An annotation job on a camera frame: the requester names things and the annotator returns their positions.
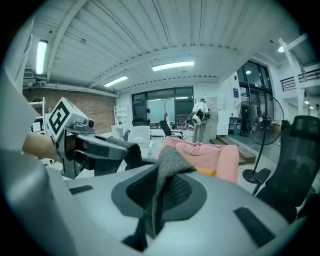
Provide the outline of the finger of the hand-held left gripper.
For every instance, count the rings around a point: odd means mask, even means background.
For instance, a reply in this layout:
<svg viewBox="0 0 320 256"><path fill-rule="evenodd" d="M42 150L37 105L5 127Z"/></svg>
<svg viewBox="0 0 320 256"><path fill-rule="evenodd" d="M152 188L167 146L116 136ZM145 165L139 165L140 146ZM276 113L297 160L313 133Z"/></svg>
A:
<svg viewBox="0 0 320 256"><path fill-rule="evenodd" d="M157 165L97 177L66 181L83 216L76 239L84 256L156 256L157 242L148 237Z"/></svg>
<svg viewBox="0 0 320 256"><path fill-rule="evenodd" d="M294 238L306 221L289 224L276 210L237 184L192 172L207 192L200 211L184 221L167 222L147 248L149 256L275 256ZM274 235L258 247L235 215L248 208Z"/></svg>

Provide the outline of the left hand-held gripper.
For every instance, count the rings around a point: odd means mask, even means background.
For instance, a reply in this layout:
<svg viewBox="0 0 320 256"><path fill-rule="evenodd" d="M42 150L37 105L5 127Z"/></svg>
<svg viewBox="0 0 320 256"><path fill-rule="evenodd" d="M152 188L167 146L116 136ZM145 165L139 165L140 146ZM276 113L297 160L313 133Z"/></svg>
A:
<svg viewBox="0 0 320 256"><path fill-rule="evenodd" d="M69 136L79 134L95 134L94 120L87 117L76 105L62 97L50 114L46 126L51 140L62 160L62 172L64 177L75 179L84 169L86 159L76 161L76 154L68 151Z"/></svg>

